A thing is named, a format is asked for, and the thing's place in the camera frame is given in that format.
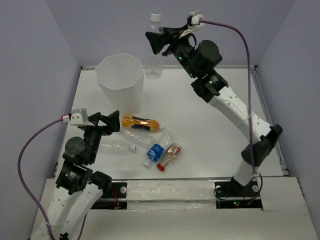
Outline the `clear crushed plastic bottle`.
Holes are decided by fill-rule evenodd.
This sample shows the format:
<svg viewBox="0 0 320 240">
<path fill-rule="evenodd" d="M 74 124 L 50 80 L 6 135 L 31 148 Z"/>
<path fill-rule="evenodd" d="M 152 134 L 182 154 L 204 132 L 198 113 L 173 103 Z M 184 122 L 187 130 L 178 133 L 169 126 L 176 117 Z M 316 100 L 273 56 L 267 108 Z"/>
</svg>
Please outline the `clear crushed plastic bottle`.
<svg viewBox="0 0 320 240">
<path fill-rule="evenodd" d="M 156 139 L 148 133 L 145 133 L 134 128 L 121 127 L 119 134 L 127 141 L 139 146 L 151 146 L 156 142 Z"/>
</svg>

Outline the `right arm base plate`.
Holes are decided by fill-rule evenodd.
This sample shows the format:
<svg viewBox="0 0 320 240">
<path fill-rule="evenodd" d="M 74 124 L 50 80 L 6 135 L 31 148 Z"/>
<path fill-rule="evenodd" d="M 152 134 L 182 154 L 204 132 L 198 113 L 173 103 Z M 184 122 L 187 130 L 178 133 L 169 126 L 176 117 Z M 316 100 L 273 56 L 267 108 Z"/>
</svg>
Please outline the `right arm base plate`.
<svg viewBox="0 0 320 240">
<path fill-rule="evenodd" d="M 246 186 L 232 186 L 231 181 L 216 181 L 213 195 L 217 209 L 263 209 L 260 187 L 256 180 Z"/>
</svg>

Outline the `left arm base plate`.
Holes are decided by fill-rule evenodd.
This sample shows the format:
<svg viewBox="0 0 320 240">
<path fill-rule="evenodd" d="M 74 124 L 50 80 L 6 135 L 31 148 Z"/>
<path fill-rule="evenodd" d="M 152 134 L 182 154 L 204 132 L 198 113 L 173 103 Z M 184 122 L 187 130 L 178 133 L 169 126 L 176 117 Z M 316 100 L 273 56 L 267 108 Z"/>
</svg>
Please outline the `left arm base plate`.
<svg viewBox="0 0 320 240">
<path fill-rule="evenodd" d="M 113 182 L 108 193 L 104 193 L 91 207 L 92 210 L 126 210 L 128 183 Z"/>
</svg>

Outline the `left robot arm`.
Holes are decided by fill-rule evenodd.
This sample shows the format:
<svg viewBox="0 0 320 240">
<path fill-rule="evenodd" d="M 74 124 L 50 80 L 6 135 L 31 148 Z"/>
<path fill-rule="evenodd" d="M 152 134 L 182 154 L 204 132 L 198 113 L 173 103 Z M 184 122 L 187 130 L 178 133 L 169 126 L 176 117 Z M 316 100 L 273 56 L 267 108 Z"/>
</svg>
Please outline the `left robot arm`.
<svg viewBox="0 0 320 240">
<path fill-rule="evenodd" d="M 86 109 L 72 110 L 62 117 L 63 122 L 81 129 L 82 137 L 70 138 L 64 146 L 62 168 L 55 182 L 50 205 L 33 240 L 70 240 L 99 199 L 110 194 L 112 178 L 88 168 L 94 164 L 101 138 L 120 130 L 118 110 L 105 116 L 100 112 L 88 115 Z"/>
</svg>

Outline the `orange label plastic bottle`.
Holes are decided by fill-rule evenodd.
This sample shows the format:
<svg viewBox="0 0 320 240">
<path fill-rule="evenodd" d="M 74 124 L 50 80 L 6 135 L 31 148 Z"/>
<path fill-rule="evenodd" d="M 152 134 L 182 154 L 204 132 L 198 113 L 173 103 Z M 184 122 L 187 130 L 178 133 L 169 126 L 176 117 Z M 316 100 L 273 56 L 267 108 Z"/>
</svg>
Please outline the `orange label plastic bottle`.
<svg viewBox="0 0 320 240">
<path fill-rule="evenodd" d="M 157 132 L 164 128 L 157 120 L 140 118 L 132 115 L 124 115 L 122 118 L 122 126 L 125 128 L 145 130 L 149 132 Z"/>
</svg>

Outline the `blue label plastic bottle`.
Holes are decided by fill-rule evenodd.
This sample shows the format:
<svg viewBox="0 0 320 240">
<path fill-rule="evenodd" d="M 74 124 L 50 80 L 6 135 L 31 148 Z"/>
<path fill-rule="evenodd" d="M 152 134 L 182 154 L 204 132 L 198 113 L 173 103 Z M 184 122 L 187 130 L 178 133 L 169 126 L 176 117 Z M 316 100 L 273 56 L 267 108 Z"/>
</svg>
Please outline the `blue label plastic bottle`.
<svg viewBox="0 0 320 240">
<path fill-rule="evenodd" d="M 171 131 L 165 131 L 147 151 L 147 158 L 143 162 L 143 166 L 148 169 L 153 164 L 157 164 L 162 159 L 170 145 L 174 142 L 174 139 L 175 135 Z"/>
</svg>

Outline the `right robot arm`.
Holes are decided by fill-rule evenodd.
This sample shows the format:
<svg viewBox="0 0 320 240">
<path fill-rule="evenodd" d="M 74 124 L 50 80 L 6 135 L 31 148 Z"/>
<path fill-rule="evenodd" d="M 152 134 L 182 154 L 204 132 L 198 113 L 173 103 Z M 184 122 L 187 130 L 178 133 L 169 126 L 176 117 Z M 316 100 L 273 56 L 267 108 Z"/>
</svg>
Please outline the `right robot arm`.
<svg viewBox="0 0 320 240">
<path fill-rule="evenodd" d="M 229 83 L 215 70 L 222 61 L 218 46 L 211 40 L 203 40 L 192 46 L 185 28 L 165 27 L 162 32 L 147 31 L 145 36 L 154 55 L 174 55 L 187 74 L 195 80 L 194 92 L 206 103 L 226 116 L 245 136 L 248 145 L 241 152 L 240 165 L 230 181 L 218 182 L 214 195 L 218 200 L 260 195 L 254 189 L 253 180 L 263 161 L 276 146 L 283 129 L 259 118 L 251 107 L 244 104 Z"/>
</svg>

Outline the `red cap plastic bottle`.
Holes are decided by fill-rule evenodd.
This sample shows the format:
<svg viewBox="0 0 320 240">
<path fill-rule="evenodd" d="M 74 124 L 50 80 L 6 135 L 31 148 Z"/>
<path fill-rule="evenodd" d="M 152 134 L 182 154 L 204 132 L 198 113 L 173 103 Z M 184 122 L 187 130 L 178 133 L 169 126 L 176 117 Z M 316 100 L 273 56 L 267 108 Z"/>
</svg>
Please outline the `red cap plastic bottle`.
<svg viewBox="0 0 320 240">
<path fill-rule="evenodd" d="M 178 158 L 182 149 L 183 148 L 179 144 L 173 142 L 166 150 L 161 162 L 157 164 L 157 169 L 164 172 L 165 169 Z"/>
</svg>

